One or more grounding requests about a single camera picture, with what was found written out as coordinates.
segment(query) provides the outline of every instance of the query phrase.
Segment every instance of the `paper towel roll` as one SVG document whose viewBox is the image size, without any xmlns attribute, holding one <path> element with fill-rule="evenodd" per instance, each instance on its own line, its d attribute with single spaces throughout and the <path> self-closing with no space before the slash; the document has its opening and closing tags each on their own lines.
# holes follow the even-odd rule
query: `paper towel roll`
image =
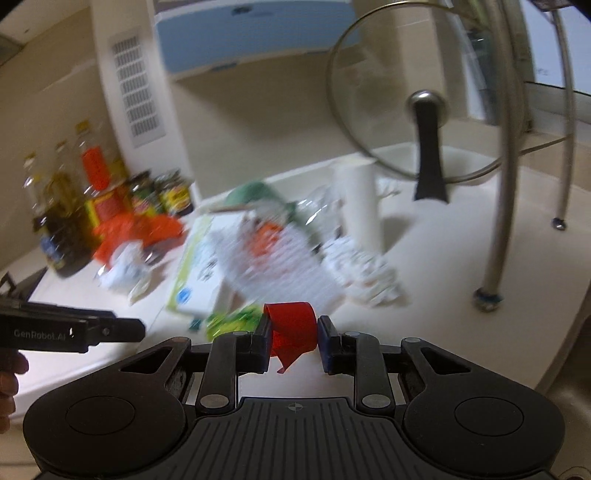
<svg viewBox="0 0 591 480">
<path fill-rule="evenodd" d="M 343 202 L 345 231 L 358 247 L 384 253 L 384 233 L 379 216 L 374 161 L 358 155 L 340 158 L 333 164 L 335 186 Z"/>
</svg>

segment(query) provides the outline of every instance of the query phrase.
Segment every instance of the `oil bottle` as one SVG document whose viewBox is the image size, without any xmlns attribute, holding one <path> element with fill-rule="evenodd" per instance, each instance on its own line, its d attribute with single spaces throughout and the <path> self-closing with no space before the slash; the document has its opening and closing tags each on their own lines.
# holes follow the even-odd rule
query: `oil bottle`
<svg viewBox="0 0 591 480">
<path fill-rule="evenodd" d="M 100 240 L 92 233 L 92 223 L 85 208 L 85 191 L 89 185 L 83 171 L 72 156 L 66 140 L 56 145 L 55 165 L 47 185 L 48 195 L 57 201 L 63 216 L 71 216 L 78 224 L 88 247 L 94 252 Z"/>
<path fill-rule="evenodd" d="M 88 188 L 85 191 L 86 210 L 93 227 L 116 215 L 131 211 L 125 179 L 109 171 L 96 135 L 88 120 L 76 125 L 77 146 L 82 159 Z"/>
<path fill-rule="evenodd" d="M 30 154 L 24 163 L 27 179 L 23 185 L 33 211 L 33 232 L 39 236 L 47 262 L 62 278 L 81 270 L 92 258 L 92 252 L 72 214 L 47 188 L 49 181 L 39 173 L 37 156 Z"/>
</svg>

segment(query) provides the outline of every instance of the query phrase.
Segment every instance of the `red label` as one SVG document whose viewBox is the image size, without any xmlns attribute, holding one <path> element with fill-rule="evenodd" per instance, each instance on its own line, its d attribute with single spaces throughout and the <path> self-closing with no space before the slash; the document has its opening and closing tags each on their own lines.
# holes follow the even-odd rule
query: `red label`
<svg viewBox="0 0 591 480">
<path fill-rule="evenodd" d="M 82 163 L 90 184 L 98 190 L 105 190 L 111 182 L 111 174 L 105 163 L 100 147 L 89 148 L 82 154 Z"/>
<path fill-rule="evenodd" d="M 110 192 L 97 198 L 94 204 L 96 216 L 101 223 L 126 211 L 125 204 L 117 192 Z"/>
</svg>

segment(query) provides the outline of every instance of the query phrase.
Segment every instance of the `kitchen sink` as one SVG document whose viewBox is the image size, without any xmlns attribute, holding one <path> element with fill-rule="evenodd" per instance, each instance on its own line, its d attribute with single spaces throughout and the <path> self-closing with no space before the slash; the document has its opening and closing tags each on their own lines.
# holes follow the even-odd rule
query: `kitchen sink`
<svg viewBox="0 0 591 480">
<path fill-rule="evenodd" d="M 560 480 L 591 480 L 591 317 L 547 392 L 566 424 L 564 444 L 552 467 Z"/>
</svg>

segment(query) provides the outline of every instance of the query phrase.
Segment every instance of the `air vent grille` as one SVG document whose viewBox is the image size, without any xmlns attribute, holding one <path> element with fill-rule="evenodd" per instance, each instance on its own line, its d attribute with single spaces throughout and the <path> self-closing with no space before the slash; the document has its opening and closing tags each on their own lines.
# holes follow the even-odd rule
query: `air vent grille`
<svg viewBox="0 0 591 480">
<path fill-rule="evenodd" d="M 134 146 L 139 147 L 162 137 L 164 128 L 150 90 L 139 35 L 119 37 L 112 42 L 111 52 Z"/>
</svg>

